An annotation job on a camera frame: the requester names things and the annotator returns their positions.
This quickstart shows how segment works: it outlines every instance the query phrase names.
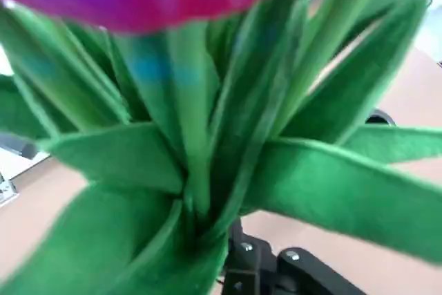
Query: black metal bracket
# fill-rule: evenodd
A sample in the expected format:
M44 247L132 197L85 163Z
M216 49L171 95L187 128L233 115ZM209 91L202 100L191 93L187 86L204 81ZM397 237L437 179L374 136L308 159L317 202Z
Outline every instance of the black metal bracket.
M222 295L364 295L359 288L299 247L274 256L268 242L231 229Z

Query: artificial plant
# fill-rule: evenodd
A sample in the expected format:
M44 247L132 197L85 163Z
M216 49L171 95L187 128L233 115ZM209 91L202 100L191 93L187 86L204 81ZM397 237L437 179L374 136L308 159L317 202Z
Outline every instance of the artificial plant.
M386 165L442 131L363 124L427 0L17 1L65 19L0 9L0 129L90 185L1 295L205 294L259 209L442 263L442 190Z

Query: screw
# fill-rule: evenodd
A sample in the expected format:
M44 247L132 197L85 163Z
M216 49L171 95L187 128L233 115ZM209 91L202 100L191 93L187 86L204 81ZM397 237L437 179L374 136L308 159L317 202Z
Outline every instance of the screw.
M241 243L241 246L245 249L245 251L253 250L253 245L251 245L250 243L243 242Z
M300 259L300 256L298 255L298 253L296 251L289 250L285 254L288 255L288 257L290 257L292 260L299 260Z

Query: beige desk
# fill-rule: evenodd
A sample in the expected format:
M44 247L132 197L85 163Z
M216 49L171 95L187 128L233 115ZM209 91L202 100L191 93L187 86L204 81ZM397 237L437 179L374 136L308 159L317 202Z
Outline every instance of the beige desk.
M442 127L441 92L442 68L412 50L380 108L398 124ZM399 167L442 184L442 160ZM84 181L49 160L21 175L15 184L21 195L0 209L0 280L32 251ZM245 218L244 228L268 240L275 251L294 245L308 249L368 294L442 294L442 269L389 250L268 213Z

